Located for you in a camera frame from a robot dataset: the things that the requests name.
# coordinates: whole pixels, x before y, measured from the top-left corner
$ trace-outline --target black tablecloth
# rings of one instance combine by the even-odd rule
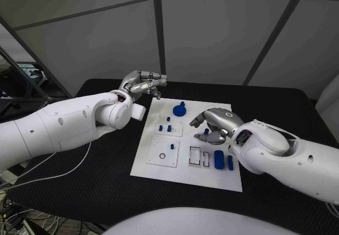
[[[121,80],[92,79],[77,96],[108,92]],[[245,122],[258,119],[300,138],[337,147],[305,94],[297,89],[168,82],[163,98],[229,103]],[[150,108],[151,97],[137,103]],[[167,207],[225,210],[261,219],[300,234],[339,234],[339,221],[324,203],[285,187],[268,174],[240,167],[243,193],[129,176],[144,122],[131,119],[122,130],[92,142],[87,158],[64,177],[11,190],[21,205],[86,222],[113,224]],[[57,153],[17,183],[67,172],[80,161],[87,145]],[[33,159],[30,169],[46,156]]]

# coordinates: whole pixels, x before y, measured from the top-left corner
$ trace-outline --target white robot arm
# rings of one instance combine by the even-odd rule
[[[194,138],[222,144],[230,138],[229,153],[255,174],[268,173],[285,186],[310,197],[339,204],[339,149],[301,140],[279,128],[253,120],[243,123],[225,109],[209,109],[191,120],[197,127],[206,120],[209,135]],[[292,136],[289,140],[281,135]]]
[[[165,76],[131,72],[118,90],[47,105],[24,118],[0,124],[0,172],[30,158],[70,150],[124,128],[129,118],[142,119],[141,94],[160,99],[155,86]]]

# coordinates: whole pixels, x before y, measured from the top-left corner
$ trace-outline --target peg board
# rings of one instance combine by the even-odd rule
[[[178,105],[181,101],[184,102],[186,115],[177,117],[173,114],[173,107]],[[131,176],[242,192],[238,160],[235,156],[233,171],[227,170],[229,138],[226,137],[226,142],[222,145],[207,144],[193,137],[196,133],[203,133],[207,128],[206,122],[203,122],[199,128],[188,126],[188,122],[197,114],[210,108],[232,110],[230,104],[165,98],[157,100],[152,98],[135,153]],[[171,125],[171,133],[167,132],[168,125]],[[200,149],[199,164],[188,163],[190,147]],[[222,170],[213,167],[214,150],[223,151],[225,169]]]

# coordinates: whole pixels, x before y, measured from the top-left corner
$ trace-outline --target blue knob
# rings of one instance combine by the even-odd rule
[[[233,170],[233,159],[230,155],[227,156],[227,169]]]
[[[225,169],[223,152],[220,150],[213,151],[213,167],[217,170]]]
[[[173,114],[177,117],[181,117],[186,114],[186,108],[184,108],[184,102],[183,101],[180,102],[180,105],[175,105],[173,107]]]

